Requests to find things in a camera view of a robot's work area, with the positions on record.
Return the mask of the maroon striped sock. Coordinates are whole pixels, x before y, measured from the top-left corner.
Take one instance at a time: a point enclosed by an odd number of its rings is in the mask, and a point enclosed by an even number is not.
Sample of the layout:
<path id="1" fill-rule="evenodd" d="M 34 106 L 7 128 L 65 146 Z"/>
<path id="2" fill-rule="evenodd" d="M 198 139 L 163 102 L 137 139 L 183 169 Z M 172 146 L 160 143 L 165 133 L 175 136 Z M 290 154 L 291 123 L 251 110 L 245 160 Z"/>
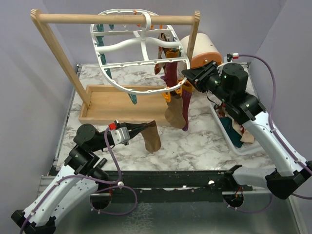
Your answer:
<path id="1" fill-rule="evenodd" d="M 177 85 L 177 62 L 166 63 L 163 67 L 164 75 L 161 79 L 165 81 L 166 86 L 173 87 Z"/>
<path id="2" fill-rule="evenodd" d="M 182 96 L 182 100 L 183 100 L 182 114 L 185 119 L 185 126 L 182 128 L 183 131 L 187 131 L 189 127 L 188 111 L 189 111 L 191 97 L 192 95 Z"/>

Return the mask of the brown ribbed sock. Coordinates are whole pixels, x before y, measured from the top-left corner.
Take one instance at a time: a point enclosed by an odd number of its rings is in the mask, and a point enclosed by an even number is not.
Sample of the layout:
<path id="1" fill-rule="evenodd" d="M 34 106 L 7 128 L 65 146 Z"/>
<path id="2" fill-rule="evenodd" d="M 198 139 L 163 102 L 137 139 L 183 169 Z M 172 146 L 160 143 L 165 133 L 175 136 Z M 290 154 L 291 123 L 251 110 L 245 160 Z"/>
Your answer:
<path id="1" fill-rule="evenodd" d="M 141 132 L 144 142 L 145 149 L 149 153 L 157 152 L 161 148 L 161 140 L 158 134 L 157 124 L 152 121 L 147 124 L 147 128 Z"/>
<path id="2" fill-rule="evenodd" d="M 165 111 L 165 118 L 169 124 L 178 129 L 185 126 L 185 119 L 183 117 L 183 100 L 181 96 L 171 96 L 171 101 L 167 102 L 167 110 Z"/>

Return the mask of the white oval clip hanger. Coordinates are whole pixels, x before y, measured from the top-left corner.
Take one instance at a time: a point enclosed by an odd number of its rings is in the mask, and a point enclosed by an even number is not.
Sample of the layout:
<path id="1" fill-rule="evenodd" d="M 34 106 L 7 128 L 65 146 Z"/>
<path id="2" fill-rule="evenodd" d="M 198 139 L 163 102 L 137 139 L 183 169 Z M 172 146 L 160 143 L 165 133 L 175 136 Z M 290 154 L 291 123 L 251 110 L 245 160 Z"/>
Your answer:
<path id="1" fill-rule="evenodd" d="M 90 34 L 97 61 L 107 82 L 122 92 L 136 96 L 147 96 L 176 91 L 187 79 L 177 79 L 177 85 L 159 89 L 127 88 L 113 78 L 109 79 L 105 68 L 125 68 L 153 65 L 157 63 L 182 62 L 191 67 L 190 51 L 185 50 L 173 26 L 192 26 L 193 16 L 160 16 L 143 9 L 111 9 L 96 16 L 90 25 Z M 165 33 L 169 42 L 158 38 Z M 158 59 L 158 48 L 170 48 L 165 58 Z"/>

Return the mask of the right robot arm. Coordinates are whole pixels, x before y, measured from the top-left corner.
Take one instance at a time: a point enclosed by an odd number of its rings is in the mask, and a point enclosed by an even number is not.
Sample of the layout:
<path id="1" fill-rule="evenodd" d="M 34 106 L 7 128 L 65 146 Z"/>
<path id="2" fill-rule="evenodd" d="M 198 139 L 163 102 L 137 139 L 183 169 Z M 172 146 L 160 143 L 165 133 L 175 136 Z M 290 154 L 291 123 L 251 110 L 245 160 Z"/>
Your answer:
<path id="1" fill-rule="evenodd" d="M 250 185 L 267 188 L 274 196 L 286 199 L 311 177 L 312 163 L 285 140 L 259 99 L 246 92 L 249 75 L 240 64 L 218 65 L 211 61 L 183 70 L 182 74 L 199 92 L 215 95 L 228 115 L 251 133 L 275 165 L 270 170 L 234 166 L 224 178 L 228 190 Z"/>

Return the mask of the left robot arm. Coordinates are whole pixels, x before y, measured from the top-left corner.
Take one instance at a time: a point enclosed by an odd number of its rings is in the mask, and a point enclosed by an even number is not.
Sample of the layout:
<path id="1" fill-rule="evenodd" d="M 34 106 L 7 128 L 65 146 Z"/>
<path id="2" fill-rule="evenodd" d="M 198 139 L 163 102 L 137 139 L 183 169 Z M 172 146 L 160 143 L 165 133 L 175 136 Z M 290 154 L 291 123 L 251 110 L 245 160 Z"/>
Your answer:
<path id="1" fill-rule="evenodd" d="M 115 120 L 105 131 L 99 132 L 92 124 L 81 125 L 74 137 L 76 145 L 53 181 L 31 205 L 11 215 L 20 228 L 19 232 L 52 234 L 58 222 L 90 194 L 124 188 L 112 146 L 128 145 L 130 139 L 148 127 L 148 123 L 120 123 Z M 108 149 L 117 168 L 115 180 L 102 170 L 107 160 L 95 155 L 96 151 L 104 149 Z"/>

